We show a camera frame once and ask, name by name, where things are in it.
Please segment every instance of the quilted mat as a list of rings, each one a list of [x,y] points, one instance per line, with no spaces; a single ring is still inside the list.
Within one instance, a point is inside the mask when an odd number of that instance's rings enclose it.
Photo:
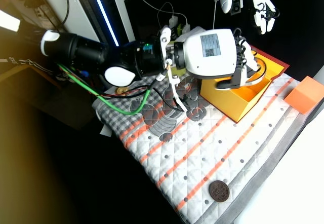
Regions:
[[[132,87],[152,80],[146,78]],[[280,145],[282,139],[302,125],[293,127],[299,113],[283,101],[297,84],[282,74],[237,124],[200,97],[200,80],[190,76],[182,78],[177,88],[180,97],[189,98],[192,110],[187,113],[169,108],[155,91],[134,116],[111,110],[99,100],[93,107],[186,223],[232,223],[244,200],[256,190],[255,181],[262,179],[255,177],[270,174],[287,149]],[[157,89],[174,103],[167,79]],[[141,97],[110,102],[132,111]],[[209,194],[215,180],[229,186],[225,202],[215,202]]]

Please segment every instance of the open box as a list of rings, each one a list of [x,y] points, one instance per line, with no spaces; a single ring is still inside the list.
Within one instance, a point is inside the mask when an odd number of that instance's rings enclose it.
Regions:
[[[215,89],[215,83],[223,78],[203,80],[201,84],[201,96],[235,122],[240,121],[253,108],[272,80],[279,77],[288,68],[287,64],[272,56],[256,48],[253,50],[258,52],[255,57],[263,60],[267,65],[266,75],[260,83],[229,91]],[[259,77],[262,73],[263,71],[256,73],[251,80]]]

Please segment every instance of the robotic hand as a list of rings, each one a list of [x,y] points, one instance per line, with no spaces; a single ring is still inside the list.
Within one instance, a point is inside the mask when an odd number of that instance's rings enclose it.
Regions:
[[[231,11],[232,14],[239,13],[243,8],[243,0],[215,0],[220,1],[221,8],[225,14]],[[270,32],[275,19],[279,16],[279,10],[273,5],[271,0],[248,0],[252,9],[255,26],[261,34]]]

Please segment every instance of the white rectangular light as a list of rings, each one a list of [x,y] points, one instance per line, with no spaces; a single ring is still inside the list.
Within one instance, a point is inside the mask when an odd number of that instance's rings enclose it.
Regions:
[[[116,46],[119,47],[119,44],[118,44],[118,41],[117,41],[117,39],[116,39],[115,33],[114,33],[113,30],[112,30],[112,27],[111,27],[110,22],[109,22],[109,20],[108,20],[107,14],[106,14],[106,12],[105,12],[103,6],[102,6],[101,0],[97,0],[97,3],[98,3],[98,5],[99,5],[99,8],[100,8],[101,13],[102,13],[102,15],[103,15],[103,18],[104,18],[105,21],[106,21],[106,24],[107,24],[107,26],[108,26],[108,29],[109,29],[110,33],[111,33],[111,36],[112,36],[112,38],[113,38],[113,40],[114,40]]]
[[[15,18],[11,15],[8,15],[7,13],[0,10],[0,26],[1,27],[17,32],[19,29],[19,25],[20,25],[19,19]]]

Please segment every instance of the orange block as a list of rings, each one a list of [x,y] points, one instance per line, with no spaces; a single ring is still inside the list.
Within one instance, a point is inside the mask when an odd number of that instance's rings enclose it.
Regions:
[[[285,102],[301,114],[309,112],[324,97],[324,85],[307,76],[285,98]]]

